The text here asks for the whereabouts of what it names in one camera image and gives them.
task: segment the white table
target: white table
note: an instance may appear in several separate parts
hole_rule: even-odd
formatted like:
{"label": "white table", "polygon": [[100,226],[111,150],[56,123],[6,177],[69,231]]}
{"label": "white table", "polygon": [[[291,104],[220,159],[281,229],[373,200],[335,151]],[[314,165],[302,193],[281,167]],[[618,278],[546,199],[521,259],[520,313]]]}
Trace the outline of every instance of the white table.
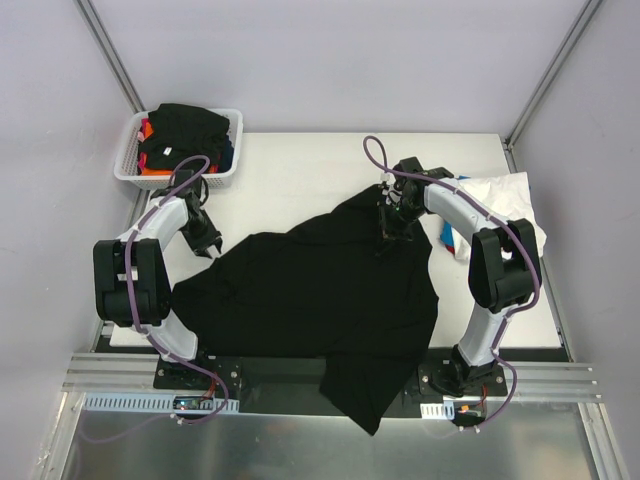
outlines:
{"label": "white table", "polygon": [[[206,210],[224,239],[223,252],[247,235],[286,232],[295,225],[331,211],[340,202],[378,183],[380,171],[365,157],[361,133],[251,133],[243,137],[233,185],[212,190]],[[497,135],[385,133],[390,166],[416,156],[424,168],[443,166],[455,175],[488,177],[509,173]],[[372,143],[374,152],[377,147]],[[431,347],[451,347],[467,327],[474,304],[467,286],[468,264],[453,258],[440,243],[443,221],[424,215],[422,225],[433,244],[429,273],[440,297]],[[165,250],[169,280],[189,278],[209,267],[195,257],[181,235]],[[129,329],[114,328],[112,346],[145,345]],[[516,315],[502,347],[558,348],[549,301],[543,289],[538,305]]]}

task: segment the black t-shirt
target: black t-shirt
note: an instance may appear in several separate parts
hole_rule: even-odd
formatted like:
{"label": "black t-shirt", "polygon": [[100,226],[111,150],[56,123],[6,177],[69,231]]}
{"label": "black t-shirt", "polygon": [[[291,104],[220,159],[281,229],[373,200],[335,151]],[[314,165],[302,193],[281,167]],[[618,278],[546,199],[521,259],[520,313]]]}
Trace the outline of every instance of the black t-shirt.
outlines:
{"label": "black t-shirt", "polygon": [[380,199],[372,186],[288,233],[251,235],[172,296],[216,355],[324,356],[321,393],[372,435],[415,372],[438,311],[419,222],[413,241],[375,255]]}
{"label": "black t-shirt", "polygon": [[[154,170],[173,170],[185,158],[206,155],[211,165],[219,165],[229,130],[229,119],[205,108],[163,103],[149,113],[153,133],[138,146],[147,154],[145,166]],[[204,160],[189,166],[200,169]]]}

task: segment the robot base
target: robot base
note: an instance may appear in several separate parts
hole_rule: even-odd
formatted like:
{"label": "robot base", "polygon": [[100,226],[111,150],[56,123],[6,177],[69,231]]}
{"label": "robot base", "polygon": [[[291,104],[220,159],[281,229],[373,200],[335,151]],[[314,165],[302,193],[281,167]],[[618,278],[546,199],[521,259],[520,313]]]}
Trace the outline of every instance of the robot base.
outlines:
{"label": "robot base", "polygon": [[453,371],[454,367],[448,360],[422,362],[418,367],[420,393],[437,397],[434,403],[441,402],[444,395],[482,397],[483,385],[487,387],[488,397],[506,397],[508,394],[504,371],[499,365],[492,365],[483,375],[464,382],[457,380]]}
{"label": "robot base", "polygon": [[[214,372],[222,379],[230,391],[240,390],[242,372],[238,360],[234,358],[218,360],[200,355],[192,363]],[[211,378],[207,375],[191,370],[179,363],[165,362],[161,358],[158,359],[153,388],[158,390],[198,390],[206,392],[210,386]],[[221,393],[222,391],[219,388],[216,389],[216,394]]]}

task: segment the plastic basket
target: plastic basket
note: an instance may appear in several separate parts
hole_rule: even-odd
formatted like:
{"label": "plastic basket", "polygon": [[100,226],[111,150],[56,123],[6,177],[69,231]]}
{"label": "plastic basket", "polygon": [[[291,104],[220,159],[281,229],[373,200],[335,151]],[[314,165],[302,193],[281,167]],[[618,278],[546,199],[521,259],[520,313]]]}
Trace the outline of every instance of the plastic basket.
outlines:
{"label": "plastic basket", "polygon": [[[231,185],[233,174],[238,168],[240,147],[242,146],[242,114],[238,110],[227,108],[209,108],[208,110],[229,119],[229,140],[233,145],[233,159],[231,168],[224,173],[206,173],[202,175],[212,188],[225,188]],[[131,182],[143,190],[156,190],[169,185],[169,175],[142,176],[138,175],[138,131],[142,119],[148,118],[149,112],[140,112],[133,116],[127,124],[120,140],[116,164],[113,173],[118,180]]]}

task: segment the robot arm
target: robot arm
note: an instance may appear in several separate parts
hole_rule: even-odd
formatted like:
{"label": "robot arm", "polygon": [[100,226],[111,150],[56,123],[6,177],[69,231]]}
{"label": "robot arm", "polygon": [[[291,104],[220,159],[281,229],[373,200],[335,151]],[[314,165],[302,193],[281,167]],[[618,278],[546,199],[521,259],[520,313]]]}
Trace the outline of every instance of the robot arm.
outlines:
{"label": "robot arm", "polygon": [[[181,184],[193,172],[179,171],[176,183]],[[210,258],[208,248],[222,247],[220,232],[201,208],[202,180],[185,188],[177,196],[161,203],[170,189],[158,192],[141,217],[151,210],[153,215],[134,225],[115,240],[96,243],[93,249],[96,308],[103,320],[120,327],[133,326],[126,286],[124,250],[131,233],[139,229],[132,247],[132,272],[140,321],[165,350],[185,360],[196,357],[198,339],[171,310],[171,287],[162,252],[173,236],[181,231],[195,255]]]}
{"label": "robot arm", "polygon": [[[452,185],[459,183],[444,168],[424,171],[417,158],[400,161],[394,168],[405,173],[423,174]],[[392,188],[397,201],[386,201],[380,206],[382,250],[393,242],[410,240],[409,226],[422,214],[441,216],[471,245],[469,288],[476,301],[467,330],[453,347],[447,368],[432,372],[430,386],[438,392],[460,397],[465,390],[481,384],[496,367],[497,349],[505,331],[505,315],[511,308],[526,303],[533,293],[531,272],[510,239],[501,228],[481,216],[460,196],[440,185],[398,176]],[[506,223],[521,241],[532,259],[540,278],[535,233],[524,219],[510,221],[494,215]],[[510,254],[504,258],[503,253]]]}

